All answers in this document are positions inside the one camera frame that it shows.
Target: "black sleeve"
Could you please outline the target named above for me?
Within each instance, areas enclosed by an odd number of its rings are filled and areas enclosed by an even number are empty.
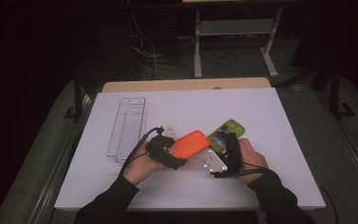
[[[119,176],[107,191],[77,212],[75,224],[121,223],[127,207],[138,191],[130,181]]]
[[[296,195],[285,188],[277,178],[271,175],[262,175],[249,184],[249,188],[256,193],[260,209],[267,212],[267,223],[315,223],[307,213],[298,207]]]

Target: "person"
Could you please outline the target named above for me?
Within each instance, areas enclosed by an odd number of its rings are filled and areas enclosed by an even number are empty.
[[[119,176],[107,191],[77,212],[76,224],[121,223],[127,207],[139,191],[136,186],[153,172],[167,168],[144,155],[145,144],[143,143],[138,149],[133,157],[136,159],[129,164],[124,175]],[[243,161],[242,170],[252,170],[255,167],[268,168],[264,156],[254,151],[248,139],[240,139],[239,145]],[[260,209],[266,212],[267,223],[314,223],[314,220],[298,207],[296,195],[285,188],[278,178],[256,173],[241,175],[238,179],[255,192]]]

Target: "person's right hand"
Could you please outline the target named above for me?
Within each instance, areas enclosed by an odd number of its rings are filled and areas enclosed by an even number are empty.
[[[241,167],[242,171],[260,169],[260,167],[269,168],[264,156],[256,151],[254,151],[251,143],[249,142],[249,140],[247,138],[239,139],[238,142],[240,144],[242,161],[249,163],[249,164],[244,163],[242,165],[242,167]],[[263,174],[259,173],[259,174],[251,174],[251,175],[240,175],[240,176],[238,176],[238,179],[248,185],[248,184],[252,183],[253,181],[255,181],[257,178],[259,178],[261,175],[263,175]]]

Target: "stack of clear cases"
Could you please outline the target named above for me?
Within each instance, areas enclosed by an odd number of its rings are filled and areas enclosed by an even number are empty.
[[[136,144],[145,134],[145,98],[123,98],[120,100],[115,126],[106,155],[122,165]]]

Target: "white table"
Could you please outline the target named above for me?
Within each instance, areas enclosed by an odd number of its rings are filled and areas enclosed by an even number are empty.
[[[120,99],[146,99],[146,131],[172,125],[179,135],[208,135],[227,119],[241,123],[254,149],[298,198],[304,209],[325,207],[293,130],[272,88],[107,92],[97,96],[55,207],[79,209],[107,190],[120,167],[106,157]],[[255,194],[236,178],[215,179],[203,167],[208,149],[177,171],[152,174],[139,185],[129,210],[255,210]]]

